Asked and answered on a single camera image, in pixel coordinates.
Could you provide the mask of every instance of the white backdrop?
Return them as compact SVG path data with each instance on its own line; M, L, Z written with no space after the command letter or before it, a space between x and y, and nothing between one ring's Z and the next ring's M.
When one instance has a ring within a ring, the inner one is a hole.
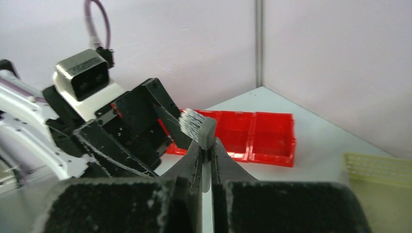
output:
M126 89L158 77L179 107L207 108L255 88L252 0L102 0ZM105 43L103 18L92 13ZM83 0L0 1L0 58L37 88L54 65L88 49Z
M266 87L412 158L412 1L268 0L265 15Z

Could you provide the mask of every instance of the purple cable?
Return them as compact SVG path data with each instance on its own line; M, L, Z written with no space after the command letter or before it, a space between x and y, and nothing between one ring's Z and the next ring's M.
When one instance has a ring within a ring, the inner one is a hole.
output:
M86 17L87 31L89 33L90 38L93 39L93 45L96 48L102 47L101 42L95 41L96 38L99 38L99 35L96 32L96 28L93 23L93 18L91 16L90 5L92 2L94 2L99 7L103 15L104 23L106 25L106 49L109 49L110 48L110 37L111 37L109 17L107 16L107 13L103 7L103 4L99 0L85 0L85 17Z
M15 85L15 84L13 84L13 83L5 80L5 79L4 79L3 77L1 77L1 76L0 76L0 83L8 86L9 88L17 91L18 93L20 93L20 94L22 94L22 95L24 95L24 96L26 96L26 97L34 96L32 93L30 93L30 92L24 90L23 88L21 88L21 87ZM35 96L35 99L36 99L37 102L47 103L47 101L46 101L43 97Z

